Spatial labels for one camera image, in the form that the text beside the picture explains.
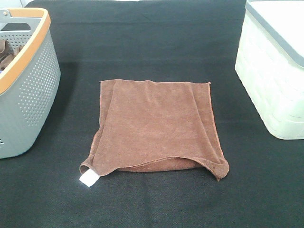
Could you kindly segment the brown towels in basket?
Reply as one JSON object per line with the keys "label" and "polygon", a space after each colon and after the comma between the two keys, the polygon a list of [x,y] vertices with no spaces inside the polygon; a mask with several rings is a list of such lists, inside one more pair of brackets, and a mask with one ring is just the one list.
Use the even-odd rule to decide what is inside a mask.
{"label": "brown towels in basket", "polygon": [[24,46],[18,46],[17,49],[12,52],[8,41],[4,39],[0,40],[0,72],[4,71],[23,47]]}

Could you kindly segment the brown towel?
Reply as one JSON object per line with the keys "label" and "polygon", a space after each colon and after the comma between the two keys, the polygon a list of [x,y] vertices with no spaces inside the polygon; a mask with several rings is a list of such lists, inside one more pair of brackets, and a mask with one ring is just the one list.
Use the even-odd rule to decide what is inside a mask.
{"label": "brown towel", "polygon": [[100,117],[80,181],[92,186],[115,170],[206,168],[229,172],[219,143],[210,84],[113,79],[100,83]]}

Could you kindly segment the grey perforated laundry basket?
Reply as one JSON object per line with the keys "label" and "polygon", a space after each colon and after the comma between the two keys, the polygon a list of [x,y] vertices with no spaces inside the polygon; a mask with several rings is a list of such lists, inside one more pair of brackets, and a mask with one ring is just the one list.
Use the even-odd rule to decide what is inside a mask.
{"label": "grey perforated laundry basket", "polygon": [[0,156],[25,153],[35,142],[54,102],[60,68],[43,8],[2,8],[0,39],[12,52],[24,46],[0,73]]}

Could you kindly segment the white plastic storage basket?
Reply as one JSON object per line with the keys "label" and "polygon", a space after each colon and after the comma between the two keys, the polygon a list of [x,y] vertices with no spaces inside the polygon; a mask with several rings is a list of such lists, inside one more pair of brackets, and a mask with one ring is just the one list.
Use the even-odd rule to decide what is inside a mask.
{"label": "white plastic storage basket", "polygon": [[248,0],[235,71],[266,129],[304,137],[304,3]]}

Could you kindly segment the black table cloth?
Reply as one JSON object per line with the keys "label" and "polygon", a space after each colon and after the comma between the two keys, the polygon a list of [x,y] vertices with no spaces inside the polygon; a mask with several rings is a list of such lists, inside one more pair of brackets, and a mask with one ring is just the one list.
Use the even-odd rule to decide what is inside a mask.
{"label": "black table cloth", "polygon": [[[243,0],[35,0],[61,69],[29,151],[0,161],[3,228],[301,228],[304,142],[265,128],[235,70]],[[107,79],[210,82],[230,171],[113,172],[79,181]]]}

